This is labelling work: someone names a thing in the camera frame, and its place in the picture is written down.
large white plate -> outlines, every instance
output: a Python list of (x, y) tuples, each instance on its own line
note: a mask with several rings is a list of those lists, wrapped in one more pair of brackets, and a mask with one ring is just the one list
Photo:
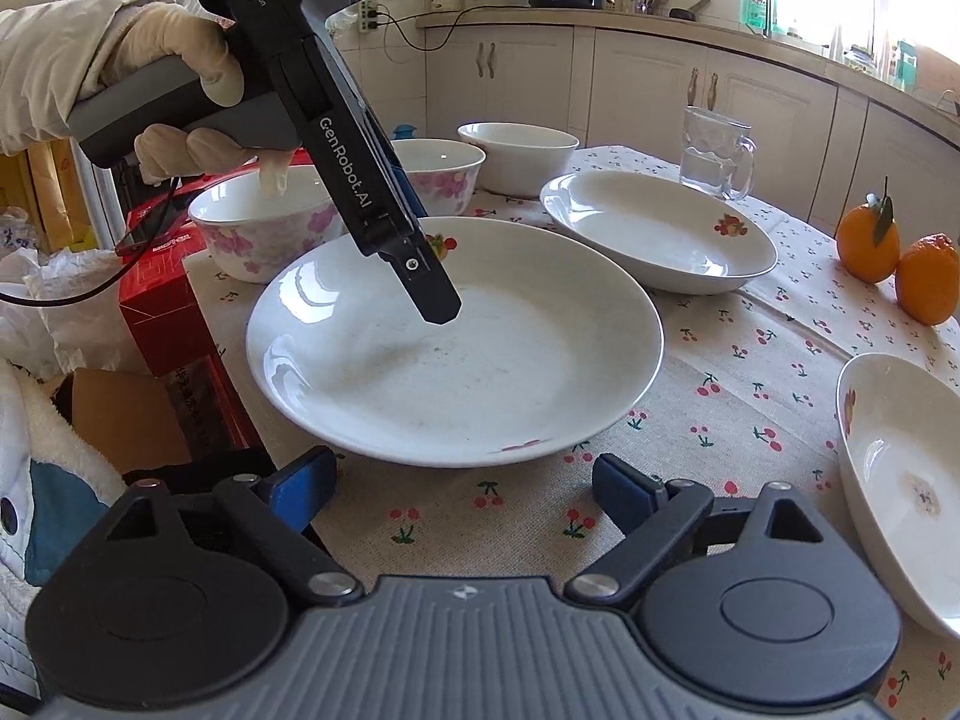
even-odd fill
[(837, 385), (840, 473), (880, 581), (913, 619), (960, 638), (960, 398), (899, 357), (864, 354)]
[(413, 466), (496, 466), (576, 445), (653, 383), (664, 332), (645, 291), (583, 245), (481, 218), (425, 218), (463, 300), (421, 319), (349, 237), (301, 257), (247, 330), (253, 377), (332, 445)]
[(654, 289), (717, 295), (776, 266), (774, 242), (740, 210), (675, 181), (575, 173), (548, 183), (541, 202), (575, 238)]

round black disc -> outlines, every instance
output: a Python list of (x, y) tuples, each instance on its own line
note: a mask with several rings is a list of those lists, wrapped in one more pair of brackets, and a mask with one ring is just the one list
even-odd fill
[(237, 682), (280, 642), (286, 599), (259, 568), (193, 548), (125, 557), (37, 596), (28, 637), (52, 690), (100, 707), (173, 707)]
[(680, 675), (762, 707), (870, 692), (899, 644), (896, 607), (846, 548), (771, 538), (668, 571), (638, 622)]

power strip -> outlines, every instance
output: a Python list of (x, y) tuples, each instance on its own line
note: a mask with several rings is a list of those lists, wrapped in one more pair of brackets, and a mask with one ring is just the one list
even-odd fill
[(373, 32), (380, 27), (378, 6), (373, 0), (360, 1), (360, 14), (357, 23), (361, 32)]

white sleeve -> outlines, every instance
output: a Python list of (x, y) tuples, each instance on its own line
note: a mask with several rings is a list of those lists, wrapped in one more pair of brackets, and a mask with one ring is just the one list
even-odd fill
[(0, 152), (65, 138), (77, 100), (141, 7), (174, 0), (64, 0), (0, 11)]

gold cabinet handle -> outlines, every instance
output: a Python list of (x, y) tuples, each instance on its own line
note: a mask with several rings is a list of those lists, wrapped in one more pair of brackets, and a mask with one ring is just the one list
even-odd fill
[(710, 79), (710, 91), (707, 92), (707, 108), (713, 110), (714, 105), (717, 105), (717, 83), (720, 80), (720, 76), (717, 73), (714, 73)]
[(686, 104), (693, 105), (697, 101), (697, 79), (700, 76), (700, 68), (694, 68), (690, 74), (690, 85), (686, 89)]

